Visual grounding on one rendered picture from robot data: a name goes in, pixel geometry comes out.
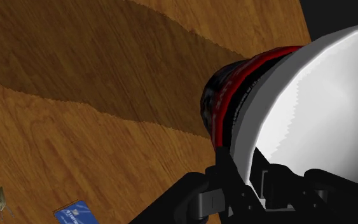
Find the blue card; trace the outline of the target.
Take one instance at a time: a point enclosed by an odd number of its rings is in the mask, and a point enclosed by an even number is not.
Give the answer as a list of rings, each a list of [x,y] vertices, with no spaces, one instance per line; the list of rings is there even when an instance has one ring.
[[[53,214],[60,224],[100,224],[83,200],[58,209]]]

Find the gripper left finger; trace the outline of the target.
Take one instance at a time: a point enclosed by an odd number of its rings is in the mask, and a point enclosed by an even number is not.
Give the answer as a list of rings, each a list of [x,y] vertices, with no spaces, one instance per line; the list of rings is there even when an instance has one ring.
[[[216,149],[216,164],[204,174],[185,174],[129,224],[206,224],[217,213],[222,224],[261,220],[261,203],[240,177],[226,147]]]

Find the white bowl with red-black outside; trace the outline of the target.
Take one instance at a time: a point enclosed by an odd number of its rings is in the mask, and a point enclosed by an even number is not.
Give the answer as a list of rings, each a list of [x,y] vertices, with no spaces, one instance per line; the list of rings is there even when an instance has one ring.
[[[257,152],[298,175],[322,169],[358,183],[358,25],[222,67],[200,114],[246,183]]]

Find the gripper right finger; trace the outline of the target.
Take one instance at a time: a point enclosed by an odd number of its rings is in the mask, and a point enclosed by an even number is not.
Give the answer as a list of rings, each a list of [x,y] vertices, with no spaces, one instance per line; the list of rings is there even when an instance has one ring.
[[[358,183],[321,169],[295,174],[254,150],[250,181],[266,211],[290,224],[358,224]]]

